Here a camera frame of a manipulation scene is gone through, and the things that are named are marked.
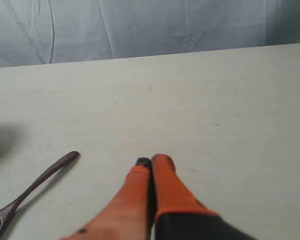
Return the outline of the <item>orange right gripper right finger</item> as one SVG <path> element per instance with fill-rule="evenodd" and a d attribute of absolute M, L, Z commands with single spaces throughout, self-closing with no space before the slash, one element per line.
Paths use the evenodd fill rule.
<path fill-rule="evenodd" d="M 151 159 L 156 194 L 157 240 L 251 240 L 222 217 L 201 204 L 176 173 L 172 158 L 156 154 Z"/>

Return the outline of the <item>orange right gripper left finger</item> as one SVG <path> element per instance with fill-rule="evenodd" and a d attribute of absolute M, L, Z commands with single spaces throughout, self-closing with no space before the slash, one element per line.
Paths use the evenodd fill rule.
<path fill-rule="evenodd" d="M 138 158 L 113 199 L 66 240 L 149 240 L 152 231 L 152 164 Z"/>

